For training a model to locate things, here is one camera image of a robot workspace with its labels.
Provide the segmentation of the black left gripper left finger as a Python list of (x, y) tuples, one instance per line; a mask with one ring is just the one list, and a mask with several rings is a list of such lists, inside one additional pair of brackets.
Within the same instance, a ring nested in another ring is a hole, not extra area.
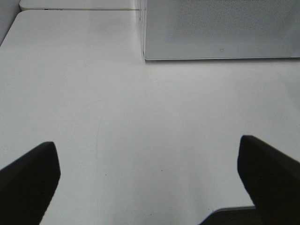
[(60, 180), (54, 142), (43, 142), (0, 171), (0, 223), (38, 225)]

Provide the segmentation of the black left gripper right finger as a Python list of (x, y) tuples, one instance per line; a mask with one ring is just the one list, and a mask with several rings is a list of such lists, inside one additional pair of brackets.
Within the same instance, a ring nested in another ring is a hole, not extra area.
[(300, 164), (252, 135), (240, 140), (237, 170), (266, 225), (300, 223)]

